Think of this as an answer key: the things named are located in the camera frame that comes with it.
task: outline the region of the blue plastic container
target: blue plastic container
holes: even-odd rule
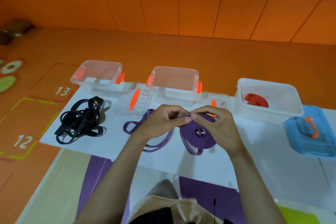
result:
[[[304,115],[283,123],[291,147],[302,155],[336,158],[336,137],[320,107],[303,106]]]

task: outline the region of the white table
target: white table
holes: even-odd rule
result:
[[[70,110],[78,100],[91,97],[93,96],[80,87],[61,113]],[[130,119],[117,116],[113,112],[117,99],[105,97],[103,99],[112,104],[105,112],[106,120],[102,126],[106,128],[106,132],[102,136],[84,136],[72,144],[60,145],[54,135],[61,124],[57,118],[40,142],[114,161],[128,140],[129,135],[122,127]],[[153,97],[149,107],[156,109],[159,105]],[[193,110],[202,105],[186,109]],[[336,131],[336,111],[324,109],[324,112]],[[320,160],[298,154],[289,145],[282,124],[274,125],[243,118],[235,118],[235,121],[246,148],[274,198],[336,212],[336,160]],[[152,143],[160,140],[162,138],[152,139]],[[238,188],[227,153],[215,145],[211,149],[204,150],[200,156],[190,155],[181,141],[178,128],[165,147],[153,153],[143,152],[138,165],[229,188]]]

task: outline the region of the clear plastic storage box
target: clear plastic storage box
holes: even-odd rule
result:
[[[269,107],[247,104],[247,94],[257,94]],[[280,124],[293,116],[302,116],[303,107],[296,88],[284,83],[240,78],[234,96],[233,115],[236,117]]]
[[[157,93],[158,103],[184,107],[195,104],[197,94],[202,91],[198,71],[180,67],[155,67],[146,86]]]
[[[71,77],[71,82],[84,87],[91,95],[118,98],[130,90],[123,83],[124,76],[118,62],[87,60]]]

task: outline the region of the black resistance band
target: black resistance band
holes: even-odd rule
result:
[[[99,109],[102,107],[104,100],[99,97],[90,99],[82,99],[77,101],[70,111],[62,113],[60,116],[61,126],[56,130],[56,141],[60,144],[71,144],[81,136],[100,136],[104,130],[99,124]],[[88,108],[84,110],[77,110],[83,103],[88,103]],[[71,136],[70,141],[63,142],[60,136],[64,133]]]

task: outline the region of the orange wall padding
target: orange wall padding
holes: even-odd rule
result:
[[[0,0],[0,26],[336,44],[336,0]]]

